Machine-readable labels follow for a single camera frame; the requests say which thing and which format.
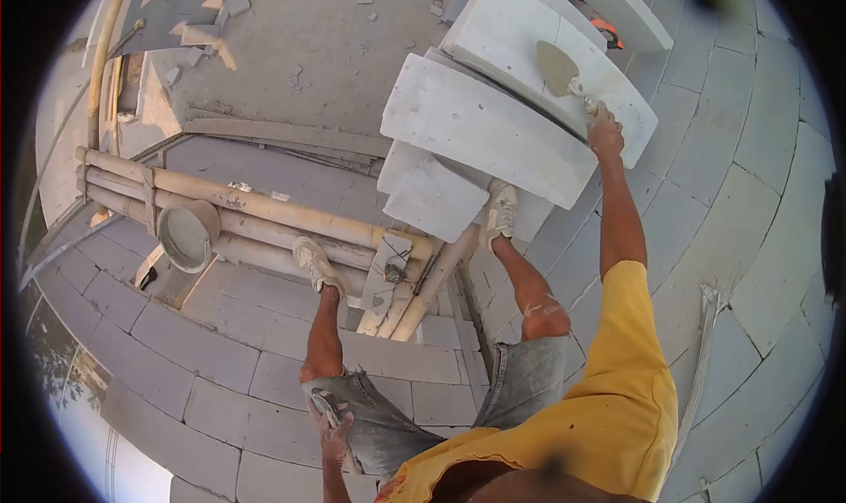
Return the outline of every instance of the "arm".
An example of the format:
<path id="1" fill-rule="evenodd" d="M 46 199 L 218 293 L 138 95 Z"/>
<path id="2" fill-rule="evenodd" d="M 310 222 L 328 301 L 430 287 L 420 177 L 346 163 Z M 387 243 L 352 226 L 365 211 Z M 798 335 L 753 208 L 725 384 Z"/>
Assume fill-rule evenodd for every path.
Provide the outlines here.
<path id="1" fill-rule="evenodd" d="M 623 127 L 614 120 L 605 104 L 599 104 L 588 129 L 588 144 L 597 155 L 602 177 L 602 223 L 600 230 L 599 275 L 605 275 L 620 261 L 637 261 L 646 266 L 646 239 L 640 215 L 623 174 Z"/>
<path id="2" fill-rule="evenodd" d="M 622 128 L 600 103 L 588 129 L 588 142 L 602 174 L 602 306 L 599 329 L 588 350 L 585 376 L 667 367 L 646 285 L 646 239 L 623 175 Z"/>
<path id="3" fill-rule="evenodd" d="M 317 411 L 311 398 L 306 398 L 309 413 L 317 422 L 320 445 L 323 451 L 323 503 L 351 503 L 341 468 L 347 456 L 347 433 L 353 425 L 353 413 L 347 412 L 344 421 L 333 428 L 329 416 Z"/>
<path id="4" fill-rule="evenodd" d="M 323 503 L 352 503 L 341 475 L 341 464 L 323 459 Z"/>

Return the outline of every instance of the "hand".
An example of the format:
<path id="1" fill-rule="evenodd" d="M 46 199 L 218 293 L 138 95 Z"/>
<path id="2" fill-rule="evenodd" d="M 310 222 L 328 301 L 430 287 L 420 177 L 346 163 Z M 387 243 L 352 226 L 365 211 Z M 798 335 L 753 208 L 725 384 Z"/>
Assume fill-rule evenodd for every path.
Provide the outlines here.
<path id="1" fill-rule="evenodd" d="M 623 125 L 617 122 L 602 101 L 597 103 L 597 113 L 587 125 L 587 143 L 600 163 L 618 159 L 623 151 Z"/>
<path id="2" fill-rule="evenodd" d="M 347 412 L 344 415 L 344 420 L 338 424 L 337 428 L 333 428 L 329 423 L 329 415 L 321 414 L 317 411 L 317 407 L 311 398 L 306 398 L 305 403 L 309 408 L 309 413 L 317 423 L 317 433 L 320 435 L 320 445 L 323 450 L 323 460 L 330 461 L 332 464 L 336 463 L 338 468 L 343 466 L 344 460 L 347 456 L 347 433 L 353 425 L 355 416 L 352 412 Z M 338 410 L 344 409 L 347 404 L 339 404 Z"/>

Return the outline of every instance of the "worker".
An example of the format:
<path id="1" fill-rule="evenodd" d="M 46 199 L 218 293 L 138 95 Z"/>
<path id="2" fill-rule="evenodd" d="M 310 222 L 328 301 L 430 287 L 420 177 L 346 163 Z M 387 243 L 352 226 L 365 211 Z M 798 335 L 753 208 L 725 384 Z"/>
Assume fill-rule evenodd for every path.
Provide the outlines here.
<path id="1" fill-rule="evenodd" d="M 567 312 L 511 244 L 517 194 L 493 180 L 480 242 L 502 262 L 523 312 L 520 343 L 495 344 L 473 427 L 444 439 L 412 422 L 363 371 L 344 368 L 336 318 L 346 283 L 320 246 L 294 254 L 320 306 L 300 373 L 323 448 L 323 500 L 349 503 L 345 457 L 382 476 L 378 503 L 655 501 L 678 428 L 675 385 L 646 285 L 646 241 L 623 174 L 622 126 L 604 104 L 588 144 L 602 179 L 602 304 L 584 378 L 562 400 Z"/>

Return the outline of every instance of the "sneaker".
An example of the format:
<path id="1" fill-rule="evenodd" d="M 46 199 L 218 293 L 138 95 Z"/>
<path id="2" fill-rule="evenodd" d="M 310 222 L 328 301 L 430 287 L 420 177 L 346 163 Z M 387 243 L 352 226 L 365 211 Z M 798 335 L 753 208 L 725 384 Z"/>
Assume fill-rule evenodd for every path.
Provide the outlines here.
<path id="1" fill-rule="evenodd" d="M 479 234 L 479 243 L 493 253 L 493 239 L 500 235 L 507 238 L 514 236 L 517 189 L 507 181 L 495 178 L 487 190 L 491 193 L 491 200 L 487 206 L 487 226 Z"/>
<path id="2" fill-rule="evenodd" d="M 349 283 L 347 278 L 338 273 L 331 264 L 323 248 L 307 236 L 301 236 L 293 241 L 293 258 L 297 264 L 305 268 L 312 281 L 312 288 L 319 294 L 323 285 L 335 286 L 341 297 L 347 295 Z"/>

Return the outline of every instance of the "mortar bucket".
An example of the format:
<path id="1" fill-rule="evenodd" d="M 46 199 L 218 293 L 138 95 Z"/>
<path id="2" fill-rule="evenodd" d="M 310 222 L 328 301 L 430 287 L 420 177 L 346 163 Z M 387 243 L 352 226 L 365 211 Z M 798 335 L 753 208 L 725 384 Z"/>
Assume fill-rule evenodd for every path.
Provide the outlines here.
<path id="1" fill-rule="evenodd" d="M 162 209 L 158 240 L 177 268 L 199 274 L 212 261 L 212 246 L 220 235 L 220 215 L 205 200 Z"/>

